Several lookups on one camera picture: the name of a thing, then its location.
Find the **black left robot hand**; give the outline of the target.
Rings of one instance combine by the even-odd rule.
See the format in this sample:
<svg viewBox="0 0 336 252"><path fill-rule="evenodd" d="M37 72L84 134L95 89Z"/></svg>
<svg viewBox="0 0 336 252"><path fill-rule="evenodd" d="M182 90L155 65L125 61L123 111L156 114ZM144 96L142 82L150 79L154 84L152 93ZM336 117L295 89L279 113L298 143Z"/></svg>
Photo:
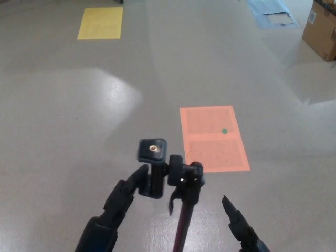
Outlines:
<svg viewBox="0 0 336 252"><path fill-rule="evenodd" d="M134 200L134 193L146 182L148 165L139 167L127 180L120 180L107 198L103 213L86 224L75 249L78 251L113 251L118 228Z"/></svg>

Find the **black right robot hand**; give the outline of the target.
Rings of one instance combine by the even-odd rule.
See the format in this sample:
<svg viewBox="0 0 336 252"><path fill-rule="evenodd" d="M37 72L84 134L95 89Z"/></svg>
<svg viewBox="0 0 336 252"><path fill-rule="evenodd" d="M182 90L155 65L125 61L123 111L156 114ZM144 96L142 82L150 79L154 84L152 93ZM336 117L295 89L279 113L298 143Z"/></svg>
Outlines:
<svg viewBox="0 0 336 252"><path fill-rule="evenodd" d="M236 209L226 197L222 198L222 205L229 217L229 229L240 242L242 252L270 252L266 244L259 239L254 229L248 224L242 213Z"/></svg>

